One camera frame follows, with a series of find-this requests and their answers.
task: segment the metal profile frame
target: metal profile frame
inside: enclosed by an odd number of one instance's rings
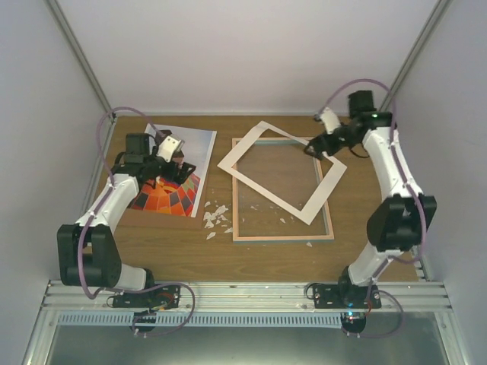
[[[397,92],[402,87],[404,80],[406,79],[407,75],[411,71],[412,67],[414,66],[422,50],[425,48],[426,43],[431,38],[431,35],[436,29],[436,26],[440,23],[440,20],[445,14],[450,3],[451,0],[436,1],[433,10],[431,11],[428,19],[426,20],[425,25],[419,32],[419,35],[416,38],[414,44],[412,45],[412,48],[409,51],[406,59],[404,60],[403,65],[399,69],[396,78],[394,79],[393,83],[390,85],[390,93],[388,93],[388,95],[386,95],[386,97],[384,98],[382,104],[380,105],[379,110],[384,111],[389,108],[393,98],[396,96]]]
[[[53,14],[60,30],[65,35],[80,66],[87,75],[88,80],[103,108],[108,111],[111,106],[101,88],[86,56],[83,53],[72,29],[69,26],[59,3],[56,0],[44,0]],[[415,60],[424,48],[432,32],[444,15],[451,0],[438,0],[433,8],[425,26],[420,32],[413,48],[406,57],[402,68],[391,86],[391,95],[381,106],[384,110],[390,105],[393,97],[400,89]],[[114,122],[109,127],[107,138],[103,144],[106,154],[114,130]],[[100,178],[102,166],[97,161],[91,178],[91,184],[84,201],[83,211],[94,200],[97,183]],[[430,312],[435,314],[444,349],[450,364],[469,363],[465,345],[460,335],[456,317],[451,309],[444,285],[428,280],[430,271],[427,262],[421,261],[415,266],[419,282],[412,283],[379,283],[381,289],[394,295],[406,312]],[[314,309],[312,300],[304,296],[304,283],[188,283],[196,291],[198,313],[290,313],[292,315],[310,315],[313,313],[334,314],[339,309]],[[23,364],[45,364],[49,351],[56,337],[56,329],[60,325],[59,319],[64,318],[66,311],[81,311],[83,313],[122,313],[127,309],[111,309],[106,305],[109,294],[102,293],[96,300],[86,298],[79,287],[64,287],[60,281],[48,284],[40,313]],[[189,293],[182,291],[180,308],[174,313],[188,313],[191,307]],[[383,308],[379,312],[395,312],[396,308],[388,298],[383,297]]]
[[[288,323],[289,327],[334,328],[336,317],[343,312],[343,309],[315,309],[314,302],[304,296],[306,283],[189,282],[187,284],[196,293],[196,312],[203,319],[215,316],[216,313],[229,319],[258,316],[262,321],[266,319],[275,321],[276,317],[284,316],[295,318],[294,322]],[[441,282],[384,282],[379,283],[379,287],[394,295],[408,313],[434,313],[450,364],[468,363],[450,300]],[[120,325],[119,318],[125,318],[124,321],[130,320],[133,312],[139,310],[109,308],[107,305],[109,295],[112,293],[102,292],[97,299],[89,300],[80,287],[66,287],[60,281],[51,281],[43,299],[24,364],[46,363],[58,325]],[[191,296],[184,288],[180,295],[179,308],[158,315],[184,318],[191,308]],[[376,312],[397,311],[389,298],[383,297],[382,304],[383,307]],[[306,318],[311,317],[328,319],[305,324]],[[209,321],[210,323],[206,325],[228,325],[228,321],[222,324]],[[170,320],[161,319],[159,322],[160,325],[166,325]]]

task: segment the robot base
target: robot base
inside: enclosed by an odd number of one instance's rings
[[[338,284],[313,284],[314,307],[317,309],[367,309],[368,287],[359,287],[350,281],[349,267],[347,266],[338,280]],[[377,285],[372,285],[371,293],[377,290]],[[369,298],[372,309],[382,307],[380,298],[374,295]]]

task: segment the picture frame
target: picture frame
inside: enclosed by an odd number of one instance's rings
[[[232,147],[235,148],[242,138],[232,138]],[[277,138],[258,138],[255,144],[289,144],[289,142],[298,143],[291,138],[277,137]],[[317,176],[317,182],[323,181],[323,171],[321,163],[318,159],[313,159],[315,172]],[[233,168],[238,171],[238,164],[236,163]],[[319,235],[293,235],[293,236],[241,236],[240,235],[240,214],[239,214],[239,189],[238,179],[232,176],[232,227],[233,227],[233,241],[236,243],[255,243],[255,242],[316,242],[316,241],[331,241],[334,240],[333,226],[331,216],[329,212],[328,201],[325,201],[322,212],[324,220],[325,233]]]

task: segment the wooden picture frame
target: wooden picture frame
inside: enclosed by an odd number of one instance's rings
[[[234,148],[242,138],[232,138],[232,147]],[[294,141],[290,138],[279,137],[279,138],[258,138],[258,142],[279,142],[283,141],[286,143],[293,143]],[[321,168],[320,161],[314,159],[315,170],[317,172],[317,182],[320,183],[323,180],[323,171]],[[233,168],[237,170],[237,163],[233,165]],[[251,243],[251,242],[294,242],[294,241],[331,241],[334,240],[335,236],[333,234],[333,226],[331,221],[331,216],[329,212],[328,201],[325,201],[323,205],[323,219],[325,223],[326,234],[321,235],[307,235],[307,236],[240,236],[240,217],[238,213],[239,206],[239,195],[238,195],[238,179],[232,176],[232,227],[233,227],[233,241],[237,243]]]

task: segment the black bracket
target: black bracket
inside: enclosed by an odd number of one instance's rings
[[[369,304],[364,298],[367,296],[368,287],[355,287],[357,290],[354,299],[349,298],[345,304],[340,295],[338,284],[313,284],[313,300],[316,309],[368,309]],[[372,285],[371,293],[377,290],[377,285]],[[372,309],[382,307],[380,297],[371,295]]]
[[[169,285],[144,294],[124,293],[112,296],[113,308],[155,308],[163,307],[165,310],[177,308],[180,302],[181,287]]]

